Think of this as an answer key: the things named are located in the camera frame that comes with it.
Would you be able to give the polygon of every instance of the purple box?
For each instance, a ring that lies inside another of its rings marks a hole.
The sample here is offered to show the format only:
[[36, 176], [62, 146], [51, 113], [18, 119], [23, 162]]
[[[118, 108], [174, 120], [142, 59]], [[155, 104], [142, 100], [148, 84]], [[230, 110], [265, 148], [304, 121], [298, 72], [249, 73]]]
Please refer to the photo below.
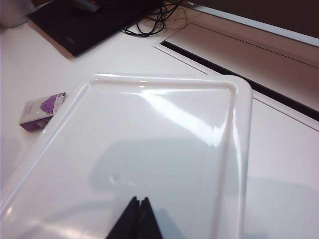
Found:
[[27, 131], [44, 128], [64, 101], [65, 92], [25, 103], [20, 126]]

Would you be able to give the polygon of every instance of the white plastic tray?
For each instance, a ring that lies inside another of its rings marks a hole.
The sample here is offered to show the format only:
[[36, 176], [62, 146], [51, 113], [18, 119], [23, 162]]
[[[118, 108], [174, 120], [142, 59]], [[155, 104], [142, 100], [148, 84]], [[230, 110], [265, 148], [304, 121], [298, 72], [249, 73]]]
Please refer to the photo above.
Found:
[[164, 239], [239, 239], [252, 93], [234, 76], [98, 74], [2, 191], [4, 239], [103, 239], [133, 196]]

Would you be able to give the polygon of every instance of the white desk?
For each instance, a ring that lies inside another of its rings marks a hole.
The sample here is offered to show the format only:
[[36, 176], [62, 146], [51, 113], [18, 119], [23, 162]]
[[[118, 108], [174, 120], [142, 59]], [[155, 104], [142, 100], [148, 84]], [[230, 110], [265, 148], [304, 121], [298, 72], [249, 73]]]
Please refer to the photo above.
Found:
[[[94, 73], [198, 74], [152, 47], [175, 30], [149, 39], [117, 33], [73, 58], [33, 28], [28, 22], [1, 36], [1, 185], [40, 134], [18, 125], [26, 101], [69, 92]], [[245, 239], [317, 238], [318, 145], [319, 132], [253, 101]]]

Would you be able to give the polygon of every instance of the small box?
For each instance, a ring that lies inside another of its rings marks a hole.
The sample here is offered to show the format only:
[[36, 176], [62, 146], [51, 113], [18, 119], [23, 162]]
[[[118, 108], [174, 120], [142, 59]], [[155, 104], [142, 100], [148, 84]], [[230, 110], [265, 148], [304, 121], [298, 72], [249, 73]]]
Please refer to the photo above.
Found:
[[25, 103], [20, 126], [27, 131], [44, 128], [64, 101], [65, 92]]

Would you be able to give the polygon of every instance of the black plastic piece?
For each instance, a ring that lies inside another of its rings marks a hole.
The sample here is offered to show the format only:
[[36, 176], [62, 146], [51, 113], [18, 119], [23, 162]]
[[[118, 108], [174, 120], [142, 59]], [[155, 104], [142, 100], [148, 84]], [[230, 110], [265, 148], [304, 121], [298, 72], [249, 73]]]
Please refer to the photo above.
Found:
[[163, 239], [149, 199], [133, 197], [106, 239]]

